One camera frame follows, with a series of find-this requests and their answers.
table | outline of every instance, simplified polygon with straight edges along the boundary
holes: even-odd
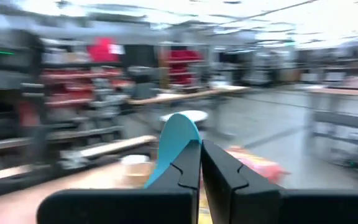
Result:
[[[220,125],[220,114],[221,114],[221,106],[222,106],[222,96],[225,95],[230,95],[231,93],[239,93],[239,92],[243,92],[246,90],[250,90],[249,87],[243,87],[243,86],[219,86],[216,87],[212,90],[207,90],[207,91],[202,91],[202,92],[198,92],[198,93],[190,93],[190,94],[174,94],[174,93],[161,93],[158,94],[156,97],[154,98],[150,98],[150,99],[145,99],[145,100],[132,100],[129,99],[127,102],[130,105],[133,106],[147,106],[147,105],[154,105],[154,104],[167,104],[167,103],[171,103],[173,101],[177,101],[177,100],[189,100],[189,99],[195,99],[195,98],[202,98],[202,97],[206,97],[206,96],[216,96],[213,99],[213,108],[214,108],[214,132],[222,137],[225,138],[233,138],[233,134],[230,133],[226,133],[224,131],[221,130],[221,125]],[[151,118],[151,115],[149,114],[150,110],[146,109],[144,110],[144,113],[146,113],[146,116],[148,118]],[[151,130],[153,130],[152,128],[152,124],[150,122],[150,119],[148,119],[147,121],[145,121],[147,123],[147,125],[150,127]]]
[[[352,95],[358,96],[358,90],[350,89],[349,86],[329,88],[322,86],[321,88],[314,88],[310,93],[310,114],[308,116],[308,134],[306,135],[306,146],[314,146],[313,138],[315,136],[322,136],[333,140],[340,140],[358,144],[358,140],[344,139],[336,137],[337,126],[347,126],[351,128],[358,128],[358,116],[338,113],[340,96]],[[328,111],[318,111],[318,103],[320,95],[329,96]],[[328,134],[316,133],[316,123],[324,122],[330,124]]]
[[[65,178],[0,196],[0,224],[36,224],[35,215],[41,201],[63,189],[110,189],[121,187],[124,168],[110,164]]]

wall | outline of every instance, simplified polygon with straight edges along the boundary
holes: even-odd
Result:
[[[28,17],[14,17],[0,15],[0,28],[18,27],[33,30],[44,37],[74,37],[81,40],[92,41],[96,36],[114,37],[118,44],[157,44],[162,41],[171,40],[169,31],[152,31],[145,24],[111,23],[92,21],[92,28],[76,26],[71,21],[65,21],[61,27],[40,26],[35,20]],[[252,40],[251,33],[236,33],[232,35],[219,35],[214,37],[197,37],[193,34],[184,33],[180,39],[182,42],[204,42],[211,45],[244,44]]]

gray floor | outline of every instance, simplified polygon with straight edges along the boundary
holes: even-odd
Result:
[[[326,105],[327,101],[323,100],[322,104]],[[320,146],[317,149],[305,149],[307,106],[308,95],[300,91],[263,90],[246,94],[243,98],[231,99],[223,109],[224,129],[230,130],[236,137],[227,140],[207,133],[205,138],[223,148],[245,146],[256,155],[281,164],[291,173],[282,182],[286,188],[358,189],[358,178],[354,174],[322,159],[328,154],[322,143],[324,139],[318,140]],[[171,110],[185,109],[189,107],[182,105]],[[358,98],[345,97],[341,111],[358,114]],[[135,131],[127,130],[129,137],[147,132],[133,117],[126,117],[123,122],[126,127],[136,126]]]

green light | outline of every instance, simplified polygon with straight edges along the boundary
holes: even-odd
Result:
[[[12,53],[12,52],[2,52],[2,51],[0,51],[0,54],[13,55],[13,53]]]

blue object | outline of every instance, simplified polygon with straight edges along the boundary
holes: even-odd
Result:
[[[170,164],[179,156],[190,140],[198,140],[201,137],[196,124],[187,116],[180,113],[173,114],[160,135],[160,147],[158,149],[157,165],[146,182],[145,188],[157,180]]]

